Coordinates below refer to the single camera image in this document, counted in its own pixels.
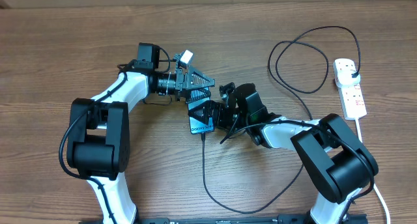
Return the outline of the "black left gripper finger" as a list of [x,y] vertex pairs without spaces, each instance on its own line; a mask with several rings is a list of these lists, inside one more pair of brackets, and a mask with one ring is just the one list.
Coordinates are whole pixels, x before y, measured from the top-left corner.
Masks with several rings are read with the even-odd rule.
[[210,98],[211,92],[209,91],[209,88],[201,88],[201,89],[194,89],[190,90],[187,93],[186,96],[186,103],[192,103],[199,100],[202,100],[204,98]]
[[193,66],[188,68],[186,74],[186,89],[202,89],[213,86],[215,86],[215,80],[213,78],[206,76]]

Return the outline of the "blue Samsung Galaxy smartphone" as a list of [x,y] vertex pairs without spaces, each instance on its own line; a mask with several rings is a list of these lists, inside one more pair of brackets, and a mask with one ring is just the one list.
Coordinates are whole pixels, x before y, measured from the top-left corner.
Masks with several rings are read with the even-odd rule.
[[188,110],[191,111],[189,116],[190,132],[193,135],[214,131],[212,117],[208,118],[203,109],[204,103],[209,100],[210,98],[203,98],[188,104]]

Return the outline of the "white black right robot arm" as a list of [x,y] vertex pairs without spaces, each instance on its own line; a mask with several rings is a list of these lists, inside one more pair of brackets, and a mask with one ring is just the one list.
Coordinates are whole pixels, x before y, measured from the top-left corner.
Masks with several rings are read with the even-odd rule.
[[318,191],[304,223],[366,223],[348,210],[371,192],[379,167],[358,136],[337,114],[319,120],[291,120],[268,112],[252,83],[220,87],[221,102],[210,99],[208,88],[187,96],[193,134],[225,130],[227,139],[247,133],[254,144],[295,151]]

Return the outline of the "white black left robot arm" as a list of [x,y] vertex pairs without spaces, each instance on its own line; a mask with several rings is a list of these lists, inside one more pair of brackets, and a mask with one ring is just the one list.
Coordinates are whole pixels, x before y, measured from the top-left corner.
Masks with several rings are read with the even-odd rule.
[[92,98],[72,102],[59,163],[66,174],[91,185],[102,223],[139,223],[124,173],[130,158],[131,110],[151,93],[184,98],[190,104],[208,98],[215,85],[214,79],[191,66],[194,55],[188,50],[168,58],[169,68],[159,71],[163,52],[156,44],[139,43],[136,59],[118,65],[112,85]]

